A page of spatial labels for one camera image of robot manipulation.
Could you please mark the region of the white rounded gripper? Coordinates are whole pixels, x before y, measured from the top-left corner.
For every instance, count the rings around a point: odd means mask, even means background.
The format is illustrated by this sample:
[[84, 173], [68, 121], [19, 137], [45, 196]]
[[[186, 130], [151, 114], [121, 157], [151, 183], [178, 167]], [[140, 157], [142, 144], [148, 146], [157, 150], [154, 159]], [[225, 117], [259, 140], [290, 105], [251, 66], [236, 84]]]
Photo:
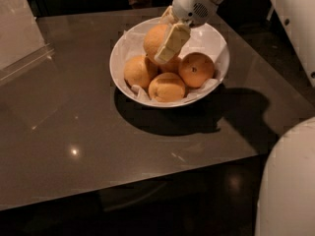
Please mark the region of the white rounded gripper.
[[159, 22], [168, 25], [163, 41], [157, 50], [155, 60], [159, 64], [168, 63], [180, 53], [190, 38], [190, 28], [203, 25], [217, 10], [217, 0], [173, 0], [161, 15]]

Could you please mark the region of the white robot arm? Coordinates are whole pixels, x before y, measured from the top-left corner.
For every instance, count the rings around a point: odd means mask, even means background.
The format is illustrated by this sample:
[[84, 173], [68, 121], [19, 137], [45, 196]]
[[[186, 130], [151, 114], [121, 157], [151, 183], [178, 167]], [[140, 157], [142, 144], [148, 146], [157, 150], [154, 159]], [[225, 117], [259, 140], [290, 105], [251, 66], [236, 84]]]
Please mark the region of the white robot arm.
[[[168, 62], [223, 0], [173, 0], [160, 18], [169, 24], [155, 60]], [[315, 0], [271, 0], [310, 82], [315, 75]], [[263, 172], [255, 236], [315, 236], [315, 117], [288, 130]]]

